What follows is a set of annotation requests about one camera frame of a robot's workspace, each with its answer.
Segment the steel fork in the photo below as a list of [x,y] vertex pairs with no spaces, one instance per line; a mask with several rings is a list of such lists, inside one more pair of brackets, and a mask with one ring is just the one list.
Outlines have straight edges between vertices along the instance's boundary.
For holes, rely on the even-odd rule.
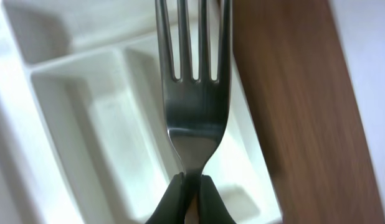
[[203,169],[224,136],[232,76],[232,3],[221,2],[217,78],[211,78],[208,2],[199,2],[198,79],[193,78],[188,4],[178,1],[180,77],[175,76],[166,1],[156,0],[163,106],[169,140],[186,184],[200,184]]

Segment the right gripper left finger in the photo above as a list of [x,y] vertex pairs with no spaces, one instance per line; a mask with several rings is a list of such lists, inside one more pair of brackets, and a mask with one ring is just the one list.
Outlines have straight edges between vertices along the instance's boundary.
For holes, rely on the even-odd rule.
[[192,186],[183,172],[174,175],[146,224],[184,224],[188,206],[193,198]]

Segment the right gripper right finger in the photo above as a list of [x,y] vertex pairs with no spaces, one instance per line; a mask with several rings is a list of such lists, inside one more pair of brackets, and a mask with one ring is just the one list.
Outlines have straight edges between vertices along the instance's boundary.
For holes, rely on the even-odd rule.
[[208,175],[201,176],[198,201],[200,224],[235,224],[214,182]]

